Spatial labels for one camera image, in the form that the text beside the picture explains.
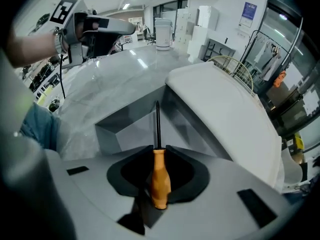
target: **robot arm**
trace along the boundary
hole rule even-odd
[[[78,40],[75,27],[81,22],[83,36]],[[98,29],[93,29],[93,23],[98,23]],[[136,31],[136,27],[127,21],[89,14],[83,0],[61,0],[48,24],[63,30],[64,39],[69,45],[69,64],[63,65],[63,69],[107,55],[119,37],[132,35]]]

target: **white box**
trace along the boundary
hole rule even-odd
[[[194,27],[195,27],[195,24],[194,24],[193,22],[188,21],[188,22],[186,23],[185,32],[184,32],[184,33],[185,33],[186,35],[192,35],[193,32],[194,32]]]
[[[205,45],[200,45],[193,40],[189,41],[187,53],[192,56],[193,58],[199,58],[202,60],[205,56],[207,47]]]
[[[216,8],[206,5],[199,6],[199,26],[211,30],[216,30],[218,18],[219,11]]]
[[[197,43],[204,45],[207,43],[208,39],[208,29],[202,26],[195,26],[193,28],[192,40]]]

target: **black shaft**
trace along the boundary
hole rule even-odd
[[[63,62],[64,55],[61,54],[60,56],[61,56],[61,60],[60,60],[60,85],[61,85],[61,89],[62,89],[62,93],[63,93],[63,98],[66,99],[64,85],[62,84],[62,62]]]
[[[161,131],[160,131],[160,104],[156,102],[156,145],[157,149],[161,149]]]

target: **orange handle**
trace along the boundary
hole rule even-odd
[[[165,149],[154,149],[154,168],[151,179],[151,199],[157,209],[167,208],[168,194],[171,192],[170,177],[165,165]]]

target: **office chair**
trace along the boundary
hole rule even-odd
[[[149,40],[150,42],[147,43],[147,45],[155,44],[156,43],[156,34],[151,34],[150,29],[147,27],[147,33],[146,33],[146,39]]]

